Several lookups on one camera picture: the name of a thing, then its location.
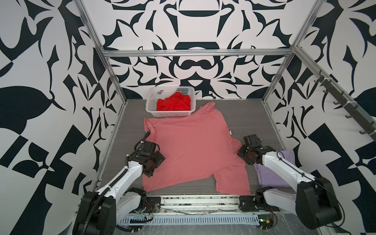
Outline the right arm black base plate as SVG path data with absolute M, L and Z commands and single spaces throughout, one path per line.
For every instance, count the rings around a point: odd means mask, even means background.
M 270 206 L 264 202 L 258 202 L 255 196 L 240 196 L 239 209 L 242 212 L 279 212 L 278 207 Z

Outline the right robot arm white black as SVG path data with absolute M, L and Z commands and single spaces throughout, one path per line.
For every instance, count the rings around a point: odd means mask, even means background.
M 331 182 L 315 177 L 288 162 L 281 151 L 263 146 L 255 134 L 243 138 L 244 144 L 237 155 L 249 165 L 269 168 L 295 191 L 286 193 L 273 187 L 257 189 L 254 196 L 240 196 L 239 208 L 243 212 L 266 211 L 272 207 L 297 216 L 308 229 L 345 220 L 343 207 L 337 199 Z

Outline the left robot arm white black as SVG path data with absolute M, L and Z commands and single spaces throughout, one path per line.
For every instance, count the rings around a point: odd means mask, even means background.
M 125 216 L 144 209 L 146 192 L 131 185 L 142 175 L 151 177 L 165 157 L 158 144 L 148 141 L 139 144 L 126 156 L 125 166 L 108 184 L 82 197 L 73 226 L 74 235 L 112 235 Z

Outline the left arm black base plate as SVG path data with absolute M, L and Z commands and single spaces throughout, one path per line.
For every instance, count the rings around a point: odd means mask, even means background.
M 148 196 L 146 198 L 144 213 L 155 213 L 161 209 L 161 197 Z

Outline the pink t shirt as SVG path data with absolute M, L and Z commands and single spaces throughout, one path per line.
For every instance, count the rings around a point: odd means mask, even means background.
M 213 176 L 218 193 L 251 195 L 245 162 L 237 155 L 241 142 L 231 136 L 215 102 L 187 117 L 145 118 L 144 129 L 165 157 L 151 177 L 143 176 L 145 191 Z

